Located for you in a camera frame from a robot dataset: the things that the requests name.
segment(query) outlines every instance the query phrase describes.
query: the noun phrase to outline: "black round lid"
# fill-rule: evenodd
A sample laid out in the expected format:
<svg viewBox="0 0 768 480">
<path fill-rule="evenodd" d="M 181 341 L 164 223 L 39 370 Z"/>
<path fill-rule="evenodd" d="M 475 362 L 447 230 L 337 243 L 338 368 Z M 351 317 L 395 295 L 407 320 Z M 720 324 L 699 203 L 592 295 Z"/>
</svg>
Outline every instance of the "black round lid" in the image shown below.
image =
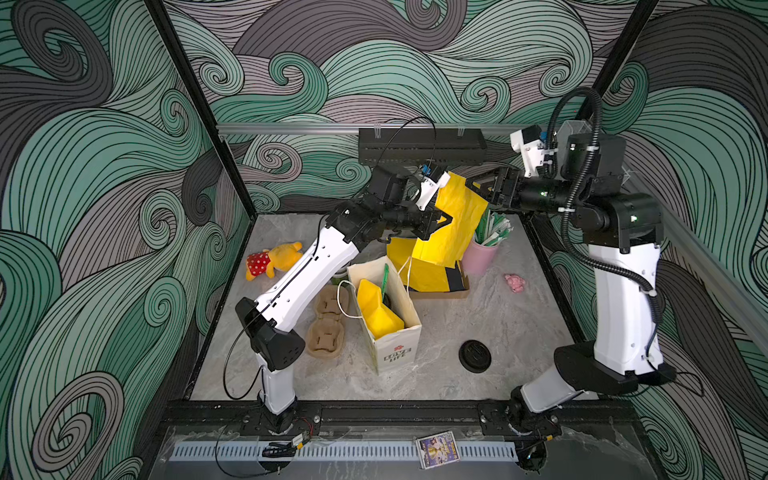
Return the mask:
<svg viewBox="0 0 768 480">
<path fill-rule="evenodd" d="M 477 340 L 467 340 L 458 349 L 458 360 L 472 373 L 482 373 L 491 366 L 491 351 Z"/>
</svg>

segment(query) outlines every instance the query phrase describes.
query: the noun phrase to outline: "green straw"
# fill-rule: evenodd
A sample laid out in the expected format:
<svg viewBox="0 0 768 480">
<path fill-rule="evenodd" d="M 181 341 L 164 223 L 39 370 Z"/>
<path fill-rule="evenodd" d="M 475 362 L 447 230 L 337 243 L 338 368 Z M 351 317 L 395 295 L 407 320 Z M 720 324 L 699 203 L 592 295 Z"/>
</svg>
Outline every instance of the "green straw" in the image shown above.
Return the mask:
<svg viewBox="0 0 768 480">
<path fill-rule="evenodd" d="M 384 301 L 384 292 L 386 291 L 386 278 L 389 276 L 389 264 L 384 263 L 384 280 L 382 281 L 382 301 Z"/>
</svg>

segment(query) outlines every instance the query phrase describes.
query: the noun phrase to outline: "cd case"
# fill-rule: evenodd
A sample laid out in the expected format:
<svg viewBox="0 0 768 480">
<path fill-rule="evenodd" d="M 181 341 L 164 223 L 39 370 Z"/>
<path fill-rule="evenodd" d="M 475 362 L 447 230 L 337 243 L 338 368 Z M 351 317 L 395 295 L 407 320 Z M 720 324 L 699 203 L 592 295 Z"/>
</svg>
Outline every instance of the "cd case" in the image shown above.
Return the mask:
<svg viewBox="0 0 768 480">
<path fill-rule="evenodd" d="M 424 469 L 461 460 L 452 432 L 443 432 L 423 439 L 416 439 L 415 443 L 419 450 L 419 461 Z"/>
</svg>

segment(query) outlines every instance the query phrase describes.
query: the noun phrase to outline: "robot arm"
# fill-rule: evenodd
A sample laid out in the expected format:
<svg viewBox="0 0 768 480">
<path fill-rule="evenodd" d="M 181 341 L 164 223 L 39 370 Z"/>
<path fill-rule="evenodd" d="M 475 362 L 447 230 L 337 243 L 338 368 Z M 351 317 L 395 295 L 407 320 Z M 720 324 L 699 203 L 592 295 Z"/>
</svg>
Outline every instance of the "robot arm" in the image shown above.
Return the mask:
<svg viewBox="0 0 768 480">
<path fill-rule="evenodd" d="M 388 237 L 382 240 L 386 230 L 412 230 L 427 240 L 452 221 L 429 206 L 439 188 L 448 183 L 449 174 L 442 168 L 425 172 L 415 203 L 403 200 L 406 176 L 376 167 L 371 177 L 362 198 L 337 207 L 319 229 L 317 240 L 273 287 L 255 302 L 243 298 L 235 307 L 262 369 L 260 398 L 276 432 L 290 424 L 290 407 L 296 401 L 293 363 L 301 356 L 304 341 L 293 327 L 309 302 L 365 245 L 374 240 L 388 243 Z"/>
<path fill-rule="evenodd" d="M 512 134 L 513 142 L 523 138 L 523 131 Z M 664 363 L 659 350 L 655 322 L 660 318 L 654 318 L 649 302 L 649 296 L 656 294 L 663 239 L 657 202 L 645 194 L 621 193 L 625 140 L 600 135 L 595 153 L 598 147 L 590 144 L 594 141 L 590 135 L 568 138 L 564 180 L 529 176 L 527 167 L 525 172 L 502 167 L 467 179 L 467 187 L 499 207 L 534 213 L 568 211 L 588 245 L 588 256 L 577 260 L 595 272 L 597 339 L 556 349 L 549 370 L 513 391 L 511 420 L 521 431 L 541 429 L 538 414 L 585 390 L 620 395 L 635 391 L 639 383 L 661 385 L 675 378 L 674 368 Z M 593 157 L 587 163 L 589 152 Z M 583 180 L 576 183 L 580 174 Z M 644 289 L 637 279 L 647 284 Z"/>
</svg>

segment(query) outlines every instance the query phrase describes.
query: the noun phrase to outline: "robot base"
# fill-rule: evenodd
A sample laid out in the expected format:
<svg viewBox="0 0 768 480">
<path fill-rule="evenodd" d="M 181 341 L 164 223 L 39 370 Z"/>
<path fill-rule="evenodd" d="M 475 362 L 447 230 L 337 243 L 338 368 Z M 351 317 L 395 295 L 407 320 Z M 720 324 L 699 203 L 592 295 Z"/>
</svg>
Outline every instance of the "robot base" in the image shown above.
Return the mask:
<svg viewBox="0 0 768 480">
<path fill-rule="evenodd" d="M 275 435 L 279 435 L 285 432 L 293 424 L 293 420 L 296 417 L 296 397 L 293 397 L 293 402 L 281 413 L 270 412 L 266 405 L 264 405 L 264 401 L 261 399 L 261 397 L 259 397 L 257 401 L 259 403 L 259 410 L 261 414 L 261 425 L 267 427 Z"/>
<path fill-rule="evenodd" d="M 533 413 L 525 405 L 522 387 L 512 390 L 509 399 L 509 423 L 519 435 L 536 434 L 540 436 L 561 434 L 557 417 L 550 412 Z"/>
</svg>

